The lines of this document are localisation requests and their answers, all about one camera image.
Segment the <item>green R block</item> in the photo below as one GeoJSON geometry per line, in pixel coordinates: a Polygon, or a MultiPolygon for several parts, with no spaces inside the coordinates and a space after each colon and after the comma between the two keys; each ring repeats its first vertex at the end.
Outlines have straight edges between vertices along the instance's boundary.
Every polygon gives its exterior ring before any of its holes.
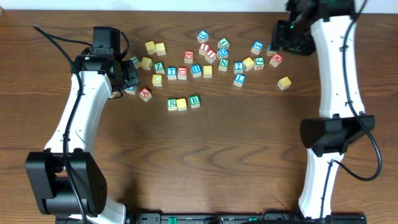
{"type": "Polygon", "coordinates": [[[167,100],[167,109],[169,111],[178,110],[177,108],[177,100],[175,98],[171,98],[167,100]]]}

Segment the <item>yellow O block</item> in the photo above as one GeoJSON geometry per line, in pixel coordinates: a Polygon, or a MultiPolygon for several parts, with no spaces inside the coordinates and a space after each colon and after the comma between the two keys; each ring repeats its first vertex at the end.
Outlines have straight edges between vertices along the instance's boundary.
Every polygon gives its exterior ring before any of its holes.
{"type": "Polygon", "coordinates": [[[177,110],[184,111],[187,109],[187,101],[185,98],[179,98],[176,100],[177,103],[177,110]]]}
{"type": "Polygon", "coordinates": [[[213,76],[213,67],[211,65],[203,66],[203,77],[211,78],[213,76]]]}

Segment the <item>green B block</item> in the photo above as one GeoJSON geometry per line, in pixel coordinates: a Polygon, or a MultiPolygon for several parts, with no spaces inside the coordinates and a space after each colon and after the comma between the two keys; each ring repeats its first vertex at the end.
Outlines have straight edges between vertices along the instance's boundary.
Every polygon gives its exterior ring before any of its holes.
{"type": "Polygon", "coordinates": [[[192,109],[198,108],[201,105],[200,97],[198,95],[190,96],[189,102],[192,109]]]}

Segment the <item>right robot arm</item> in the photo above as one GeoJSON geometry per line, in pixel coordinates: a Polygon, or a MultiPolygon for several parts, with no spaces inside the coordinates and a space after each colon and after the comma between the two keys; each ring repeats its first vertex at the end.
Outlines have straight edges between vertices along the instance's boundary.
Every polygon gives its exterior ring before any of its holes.
{"type": "Polygon", "coordinates": [[[319,117],[300,123],[300,138],[307,150],[307,169],[298,200],[298,220],[331,223],[331,196],[338,169],[355,179],[361,177],[343,165],[348,146],[362,136],[373,145],[377,168],[382,169],[380,150],[371,130],[373,115],[367,115],[359,92],[354,37],[362,10],[354,1],[289,0],[289,19],[279,20],[272,32],[271,50],[296,55],[316,53],[320,72],[319,117]]]}

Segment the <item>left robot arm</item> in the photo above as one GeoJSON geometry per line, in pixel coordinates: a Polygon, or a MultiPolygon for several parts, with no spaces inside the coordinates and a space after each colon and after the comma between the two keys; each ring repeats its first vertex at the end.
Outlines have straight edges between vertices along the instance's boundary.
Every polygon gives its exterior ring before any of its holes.
{"type": "Polygon", "coordinates": [[[127,223],[127,208],[108,197],[93,151],[105,103],[113,92],[139,84],[136,68],[132,60],[79,55],[71,71],[70,94],[53,136],[25,162],[37,206],[59,222],[127,223]]]}

